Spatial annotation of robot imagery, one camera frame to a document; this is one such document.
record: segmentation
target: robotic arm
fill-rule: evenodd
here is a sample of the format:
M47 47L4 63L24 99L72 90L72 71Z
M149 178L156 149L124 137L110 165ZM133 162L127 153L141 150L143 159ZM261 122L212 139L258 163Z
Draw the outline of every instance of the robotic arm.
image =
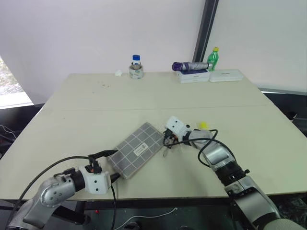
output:
M209 140L195 140L200 138L212 139L210 131L191 130L176 117L171 117L166 124L166 133L175 134L169 138L178 138L178 141L186 141L185 144L201 150ZM236 162L234 156L225 146L212 141L203 151L210 168L215 172L224 189L233 199L236 206L243 212L250 224L256 230L303 230L296 223L281 219L275 204L257 186L251 177L246 174L249 170L243 171Z
M67 169L45 180L36 195L21 206L9 223L8 229L42 229L52 213L65 200L82 189L91 194L106 194L111 183L120 175L116 173L110 176L109 172L103 172L96 159L115 152L116 150L106 150L90 155L94 161L89 165L81 166L77 171L75 168Z

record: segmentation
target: yellow bottle cap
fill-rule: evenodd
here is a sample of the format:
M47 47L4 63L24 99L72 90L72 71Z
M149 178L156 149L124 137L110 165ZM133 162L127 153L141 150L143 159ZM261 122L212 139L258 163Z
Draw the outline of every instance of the yellow bottle cap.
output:
M198 129L204 130L204 129L208 129L208 128L209 127L208 127L208 124L206 122L202 121L202 122L198 123Z

